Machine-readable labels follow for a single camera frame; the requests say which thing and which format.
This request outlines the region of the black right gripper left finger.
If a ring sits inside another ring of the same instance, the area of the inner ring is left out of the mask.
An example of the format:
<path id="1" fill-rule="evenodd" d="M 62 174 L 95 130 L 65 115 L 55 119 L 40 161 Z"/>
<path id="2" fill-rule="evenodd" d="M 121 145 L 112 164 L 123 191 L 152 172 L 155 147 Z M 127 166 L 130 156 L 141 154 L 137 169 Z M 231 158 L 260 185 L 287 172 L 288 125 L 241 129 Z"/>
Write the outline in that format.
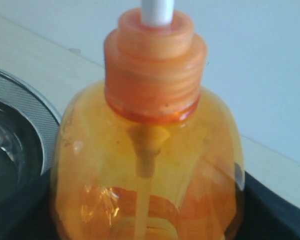
<path id="1" fill-rule="evenodd" d="M 0 240 L 42 201 L 50 187 L 50 175 L 47 170 L 0 202 Z"/>

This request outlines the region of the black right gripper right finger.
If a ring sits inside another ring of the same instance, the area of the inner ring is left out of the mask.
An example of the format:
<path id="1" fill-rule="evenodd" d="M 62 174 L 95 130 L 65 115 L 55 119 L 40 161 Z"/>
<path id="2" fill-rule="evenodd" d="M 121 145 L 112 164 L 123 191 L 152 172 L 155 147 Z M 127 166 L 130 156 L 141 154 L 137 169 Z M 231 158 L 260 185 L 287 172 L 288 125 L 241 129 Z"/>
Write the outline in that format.
<path id="1" fill-rule="evenodd" d="M 244 217 L 238 240 L 300 240 L 300 208 L 245 173 Z"/>

